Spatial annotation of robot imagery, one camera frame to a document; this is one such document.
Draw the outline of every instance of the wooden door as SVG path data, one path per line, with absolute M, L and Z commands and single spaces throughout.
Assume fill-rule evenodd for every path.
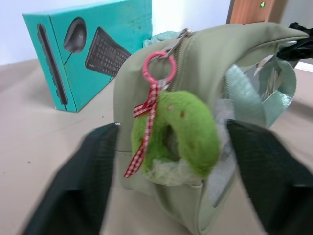
M 230 23 L 250 24 L 268 21 L 274 2 L 275 0 L 232 0 Z

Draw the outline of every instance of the beige table surface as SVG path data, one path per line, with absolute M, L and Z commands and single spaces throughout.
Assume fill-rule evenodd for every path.
M 313 74 L 296 70 L 295 101 L 274 124 L 295 156 L 313 169 Z M 37 60 L 0 67 L 0 235 L 19 234 L 45 187 L 84 134 L 113 122 L 114 81 L 79 113 L 54 110 Z M 190 235 L 147 196 L 115 181 L 104 235 Z M 264 235 L 241 181 L 210 235 Z

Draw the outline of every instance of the computer mouse image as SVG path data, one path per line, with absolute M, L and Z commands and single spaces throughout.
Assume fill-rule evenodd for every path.
M 70 24 L 63 42 L 63 48 L 72 53 L 81 52 L 86 44 L 87 30 L 83 18 L 77 17 Z

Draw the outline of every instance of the white wall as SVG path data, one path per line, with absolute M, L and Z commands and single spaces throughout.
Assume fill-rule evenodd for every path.
M 292 22 L 313 28 L 313 0 L 288 0 L 280 23 L 289 26 Z
M 110 0 L 4 0 L 0 8 L 0 65 L 36 58 L 22 17 L 61 7 Z M 180 31 L 185 27 L 200 30 L 226 22 L 230 0 L 152 0 L 154 34 Z
M 23 13 L 109 0 L 3 0 L 0 7 L 0 65 L 36 58 Z

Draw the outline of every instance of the light green bag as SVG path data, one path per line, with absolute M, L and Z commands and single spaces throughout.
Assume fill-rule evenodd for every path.
M 265 57 L 275 54 L 278 44 L 282 42 L 306 37 L 307 34 L 302 31 L 275 23 L 228 24 L 197 32 L 184 39 L 175 50 L 178 72 L 172 88 L 187 90 L 211 110 L 218 110 L 215 113 L 216 120 L 223 138 L 227 135 L 223 129 L 224 121 L 231 114 L 237 120 L 268 127 L 291 102 L 295 91 L 293 69 L 288 62 L 274 57 L 260 71 L 257 90 L 243 68 L 254 66 Z M 149 83 L 142 76 L 142 63 L 151 52 L 163 50 L 174 41 L 163 41 L 140 50 L 124 63 L 116 77 L 114 121 L 120 123 L 116 147 L 118 177 L 124 188 L 155 198 L 174 220 L 186 226 L 194 235 L 204 235 L 233 185 L 236 163 L 227 140 L 222 140 L 221 158 L 208 179 L 196 184 L 159 185 L 144 178 L 140 170 L 128 179 L 123 177 L 133 157 L 130 140 L 133 109 L 143 103 L 148 95 Z M 262 102 L 262 94 L 267 88 L 263 84 L 270 79 L 265 74 L 273 67 L 280 68 L 278 80 L 281 84 L 278 90 Z M 164 79 L 170 69 L 166 60 L 153 60 L 149 68 L 155 79 Z

